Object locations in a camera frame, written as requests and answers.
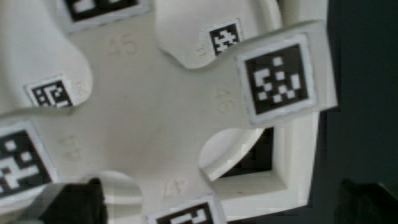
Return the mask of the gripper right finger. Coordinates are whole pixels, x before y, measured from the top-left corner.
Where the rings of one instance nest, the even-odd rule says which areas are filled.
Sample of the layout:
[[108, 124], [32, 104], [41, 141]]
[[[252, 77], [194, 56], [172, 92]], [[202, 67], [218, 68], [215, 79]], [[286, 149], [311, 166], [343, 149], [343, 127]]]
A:
[[334, 224], [398, 224], [398, 183], [341, 181]]

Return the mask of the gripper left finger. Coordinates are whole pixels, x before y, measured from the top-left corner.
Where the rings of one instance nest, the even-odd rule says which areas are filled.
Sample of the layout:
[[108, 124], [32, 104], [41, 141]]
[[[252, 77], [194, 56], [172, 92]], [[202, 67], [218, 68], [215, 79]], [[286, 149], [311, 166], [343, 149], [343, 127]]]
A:
[[101, 181], [51, 184], [32, 201], [16, 224], [108, 224]]

